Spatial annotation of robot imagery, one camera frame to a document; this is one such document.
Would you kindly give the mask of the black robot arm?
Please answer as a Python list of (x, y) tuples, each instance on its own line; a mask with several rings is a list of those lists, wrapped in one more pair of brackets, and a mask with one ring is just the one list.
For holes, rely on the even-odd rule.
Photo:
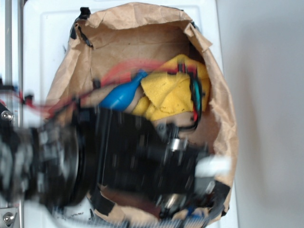
[(97, 186), (143, 197), (162, 218), (184, 207), (223, 208), (231, 160), (178, 137), (173, 124), (101, 107), (75, 110), (70, 124), (39, 128), (0, 124), (0, 193), (9, 202), (37, 200), (49, 207), (78, 204)]

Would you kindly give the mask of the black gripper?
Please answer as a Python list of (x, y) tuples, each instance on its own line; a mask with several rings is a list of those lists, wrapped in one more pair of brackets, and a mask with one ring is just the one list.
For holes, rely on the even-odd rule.
[(207, 146), (178, 137), (173, 124), (100, 109), (101, 163), (98, 182), (113, 190), (142, 194), (173, 214), (191, 202), (195, 176), (226, 175), (231, 159), (208, 156)]

